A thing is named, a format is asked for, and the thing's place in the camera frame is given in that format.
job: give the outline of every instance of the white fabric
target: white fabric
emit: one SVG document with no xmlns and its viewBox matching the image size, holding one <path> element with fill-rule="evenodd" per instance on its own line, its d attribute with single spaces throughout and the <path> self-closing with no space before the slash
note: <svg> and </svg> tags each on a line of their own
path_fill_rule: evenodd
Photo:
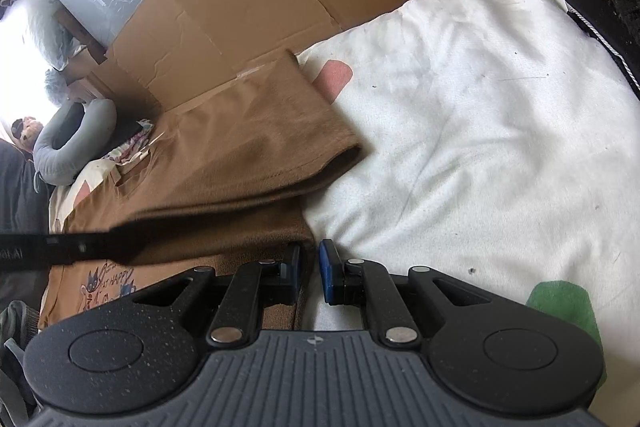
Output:
<svg viewBox="0 0 640 427">
<path fill-rule="evenodd" d="M 526 302 L 589 293 L 607 363 L 592 410 L 640 419 L 640 102 L 562 0 L 413 0 L 300 55 L 353 70 L 333 107 L 367 157 L 308 198 L 318 240 L 406 274 L 425 264 Z M 308 328 L 358 327 L 322 302 Z"/>
<path fill-rule="evenodd" d="M 58 71 L 66 67 L 71 45 L 71 37 L 55 17 L 61 7 L 58 0 L 17 0 L 7 13 L 7 17 L 20 13 L 25 23 L 23 41 L 31 43 L 42 59 Z"/>
</svg>

